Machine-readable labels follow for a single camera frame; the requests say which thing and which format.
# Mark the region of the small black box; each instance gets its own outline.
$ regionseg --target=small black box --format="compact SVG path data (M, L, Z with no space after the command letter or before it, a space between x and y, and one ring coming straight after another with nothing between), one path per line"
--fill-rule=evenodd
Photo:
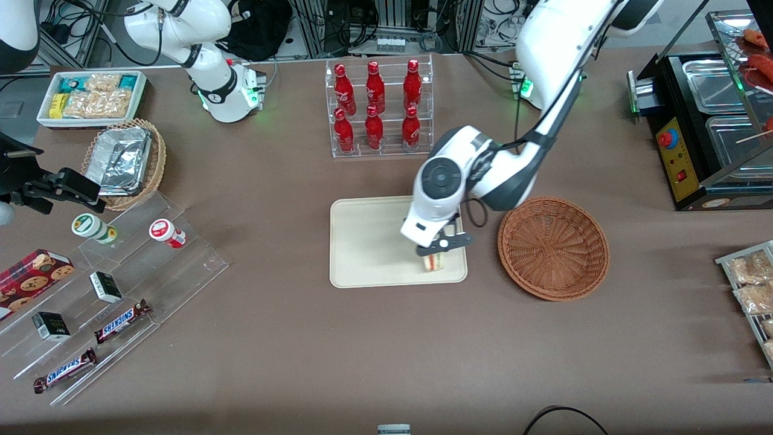
M64 341L70 336L61 314L39 311L32 316L32 322L43 340Z
M97 297L109 303L116 303L123 297L115 283L115 279L105 272L94 272L89 275L91 286L97 292Z

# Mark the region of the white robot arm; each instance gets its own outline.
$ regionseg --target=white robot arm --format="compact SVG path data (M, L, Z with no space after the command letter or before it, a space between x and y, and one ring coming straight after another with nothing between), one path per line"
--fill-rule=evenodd
M555 143L580 91L580 74L594 44L617 18L633 34L662 0L543 0L531 12L516 45L518 60L535 85L532 98L547 108L521 139L500 146L467 125L446 132L435 143L414 181L414 198L400 232L418 244L418 255L460 248L466 233L448 236L443 228L456 217L465 191L497 211L521 204L529 195L545 155ZM519 155L508 149L525 144Z
M77 0L66 1L78 5ZM126 13L129 36L147 49L160 48L160 53L186 68L204 107L216 120L239 121L260 105L255 71L229 65L215 47L214 41L227 36L231 28L230 13L220 0L151 0ZM102 20L97 21L116 43ZM39 48L38 31L34 0L0 0L0 74L31 64Z

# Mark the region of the yellow control panel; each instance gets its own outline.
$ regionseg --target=yellow control panel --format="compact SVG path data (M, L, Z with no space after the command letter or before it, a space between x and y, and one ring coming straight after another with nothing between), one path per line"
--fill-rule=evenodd
M676 118L666 124L655 139L658 141L660 158L666 167L671 191L674 198L681 201L698 190L700 184Z

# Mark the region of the snickers bar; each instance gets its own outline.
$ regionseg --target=snickers bar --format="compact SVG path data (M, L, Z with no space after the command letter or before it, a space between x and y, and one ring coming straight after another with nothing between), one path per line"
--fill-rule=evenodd
M104 328L98 330L94 333L94 335L97 337L97 343L102 344L104 343L110 336L115 335L135 320L140 318L143 314L150 311L150 307L148 307L148 304L145 302L145 300L141 300L139 303L135 304L132 308L130 308L127 312L123 313L122 315L118 316L118 319L113 320L109 324L105 325Z
M97 354L94 353L94 349L89 348L86 353L78 358L73 359L62 367L59 367L54 372L49 373L48 376L35 379L35 383L32 385L32 387L35 389L35 394L40 394L53 387L62 379L71 376L75 372L81 370L83 367L96 364Z

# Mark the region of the black backpack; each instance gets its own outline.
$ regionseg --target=black backpack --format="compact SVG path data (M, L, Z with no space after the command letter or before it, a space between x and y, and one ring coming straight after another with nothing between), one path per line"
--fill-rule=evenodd
M217 46L245 60L266 60L287 35L292 7L288 0L232 0L231 31Z

